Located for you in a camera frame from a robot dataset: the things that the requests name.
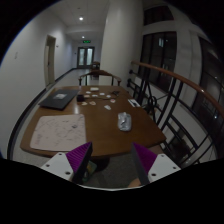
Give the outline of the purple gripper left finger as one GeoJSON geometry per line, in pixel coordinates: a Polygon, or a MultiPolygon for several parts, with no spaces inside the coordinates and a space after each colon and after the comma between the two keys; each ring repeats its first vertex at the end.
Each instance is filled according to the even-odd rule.
{"type": "Polygon", "coordinates": [[[68,153],[58,152],[42,166],[42,169],[65,180],[81,184],[92,152],[91,142],[68,153]]]}

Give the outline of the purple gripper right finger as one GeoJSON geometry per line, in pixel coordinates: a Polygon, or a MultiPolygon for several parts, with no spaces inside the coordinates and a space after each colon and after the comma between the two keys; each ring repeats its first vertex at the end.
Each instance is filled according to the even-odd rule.
{"type": "Polygon", "coordinates": [[[155,154],[137,143],[132,144],[131,154],[142,185],[155,182],[180,170],[167,155],[155,154]]]}

